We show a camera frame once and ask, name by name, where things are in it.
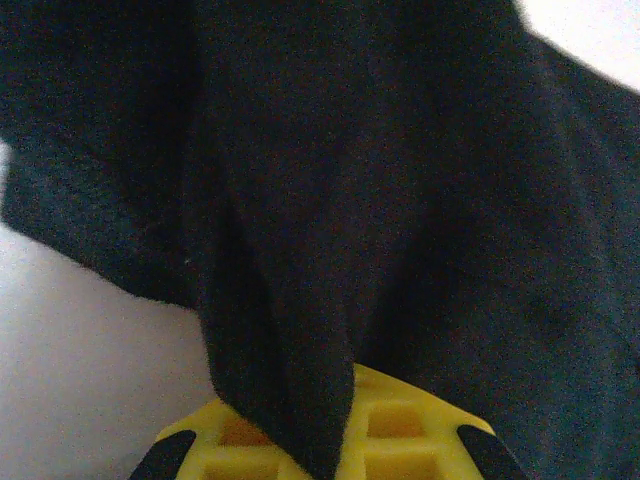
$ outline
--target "yellow plastic object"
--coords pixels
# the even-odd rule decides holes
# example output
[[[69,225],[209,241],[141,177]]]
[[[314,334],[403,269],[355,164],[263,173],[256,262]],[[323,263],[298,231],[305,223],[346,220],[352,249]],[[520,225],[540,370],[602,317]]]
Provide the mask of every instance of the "yellow plastic object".
[[[407,383],[356,366],[356,391],[336,480],[480,480],[456,429],[485,421]],[[216,400],[163,430],[196,439],[177,480],[309,480],[258,429]]]

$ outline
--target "black rubber edge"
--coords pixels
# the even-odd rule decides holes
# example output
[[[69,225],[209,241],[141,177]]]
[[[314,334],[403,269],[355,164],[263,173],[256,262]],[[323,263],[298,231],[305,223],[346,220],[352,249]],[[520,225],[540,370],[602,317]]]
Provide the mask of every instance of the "black rubber edge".
[[[195,432],[182,430],[156,442],[129,480],[176,480],[195,439]]]
[[[458,436],[485,480],[531,480],[498,437],[472,425],[458,427]]]

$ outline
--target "white surface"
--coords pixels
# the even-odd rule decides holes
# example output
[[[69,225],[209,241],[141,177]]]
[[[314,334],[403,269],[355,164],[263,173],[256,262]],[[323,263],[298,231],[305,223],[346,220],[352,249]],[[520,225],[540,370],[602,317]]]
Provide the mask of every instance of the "white surface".
[[[640,91],[636,2],[524,3],[532,28]],[[158,430],[211,395],[192,313],[0,225],[0,479],[126,478]]]

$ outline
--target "black cloth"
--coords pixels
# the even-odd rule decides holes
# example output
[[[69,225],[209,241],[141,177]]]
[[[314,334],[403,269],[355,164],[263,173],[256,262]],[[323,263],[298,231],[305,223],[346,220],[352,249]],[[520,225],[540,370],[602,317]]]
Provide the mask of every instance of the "black cloth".
[[[359,361],[532,478],[640,474],[640,97],[507,1],[0,2],[3,219],[197,309],[317,480]]]

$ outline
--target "black towel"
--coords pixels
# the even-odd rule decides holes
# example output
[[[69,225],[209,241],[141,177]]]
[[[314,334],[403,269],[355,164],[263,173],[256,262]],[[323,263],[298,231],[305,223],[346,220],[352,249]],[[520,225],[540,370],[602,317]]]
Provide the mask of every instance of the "black towel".
[[[640,97],[510,2],[0,15],[4,221],[197,309],[220,396],[316,480],[354,361],[533,478],[640,474]]]

